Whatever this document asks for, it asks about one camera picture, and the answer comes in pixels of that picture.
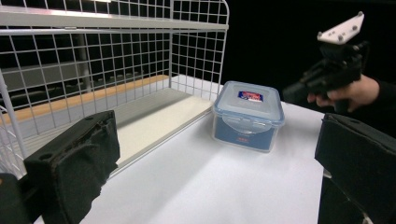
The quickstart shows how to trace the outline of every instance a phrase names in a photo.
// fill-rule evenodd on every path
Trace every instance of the white surface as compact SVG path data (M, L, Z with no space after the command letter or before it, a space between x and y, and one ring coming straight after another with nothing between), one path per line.
M270 153L215 141L209 113L109 179L81 223L316 224L323 115L282 105Z
M334 26L322 35L318 35L318 40L337 45L345 44L353 36L359 33L363 19L364 14L360 12L357 16Z

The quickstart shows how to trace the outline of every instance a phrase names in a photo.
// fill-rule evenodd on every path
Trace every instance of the shelf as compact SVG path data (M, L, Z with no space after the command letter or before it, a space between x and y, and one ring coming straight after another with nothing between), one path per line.
M95 28L146 28L146 29L199 29L228 30L228 24L180 21L170 19L148 19L134 16L111 15L90 12L64 11L29 7L0 6L0 25L49 26Z

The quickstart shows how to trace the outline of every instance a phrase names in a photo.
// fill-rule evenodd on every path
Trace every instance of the black sleeve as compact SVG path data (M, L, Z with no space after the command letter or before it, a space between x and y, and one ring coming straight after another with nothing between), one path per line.
M372 106L377 109L393 108L396 105L396 85L377 80L379 84L379 94Z
M377 79L376 81L379 84L376 100L370 105L360 107L349 116L396 138L396 85Z

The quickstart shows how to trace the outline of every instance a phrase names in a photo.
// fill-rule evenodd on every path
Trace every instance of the person's hand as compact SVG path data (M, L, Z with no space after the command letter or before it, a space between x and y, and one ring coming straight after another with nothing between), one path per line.
M335 91L328 91L327 96L329 99L325 99L320 95L309 93L307 101L309 103L317 102L318 106L334 106L334 102L337 100L349 100L348 112L352 112L362 105L371 104L379 94L378 83L365 75L361 75L361 79L345 86L344 88L337 89Z

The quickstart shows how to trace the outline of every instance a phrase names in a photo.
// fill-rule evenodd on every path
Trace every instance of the container lid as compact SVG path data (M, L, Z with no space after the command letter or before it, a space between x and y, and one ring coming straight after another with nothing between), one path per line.
M213 105L215 113L282 126L285 122L277 89L228 81Z

